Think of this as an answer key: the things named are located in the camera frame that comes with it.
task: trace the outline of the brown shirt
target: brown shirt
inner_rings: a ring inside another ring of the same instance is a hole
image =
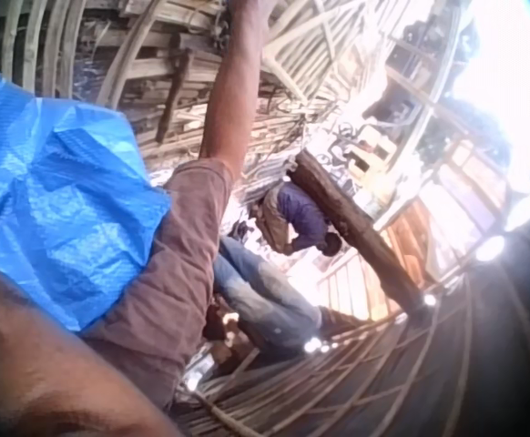
[[[169,406],[199,345],[231,180],[216,159],[190,162],[174,172],[165,186],[172,205],[147,267],[108,314],[82,333],[159,408]]]

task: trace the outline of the worn jeans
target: worn jeans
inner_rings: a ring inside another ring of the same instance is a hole
[[[321,325],[320,310],[262,257],[229,237],[214,262],[217,291],[241,320],[273,346],[301,348]]]

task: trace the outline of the dark hair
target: dark hair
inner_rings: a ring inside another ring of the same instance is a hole
[[[341,238],[335,232],[328,232],[324,238],[326,247],[321,252],[326,257],[333,257],[338,254],[341,249]]]

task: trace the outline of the person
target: person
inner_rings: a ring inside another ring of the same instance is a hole
[[[273,250],[285,255],[315,246],[326,257],[341,249],[341,238],[328,231],[329,221],[316,203],[297,185],[281,182],[270,189],[251,216]],[[289,225],[299,234],[289,242]]]
[[[172,206],[148,265],[82,340],[0,274],[0,435],[179,435],[162,410],[200,341],[219,223],[249,144],[275,4],[231,6],[229,50],[199,159],[177,168],[165,186]]]
[[[319,334],[321,312],[259,255],[230,237],[220,239],[214,261],[215,291],[239,314],[239,326],[269,354],[303,351]]]

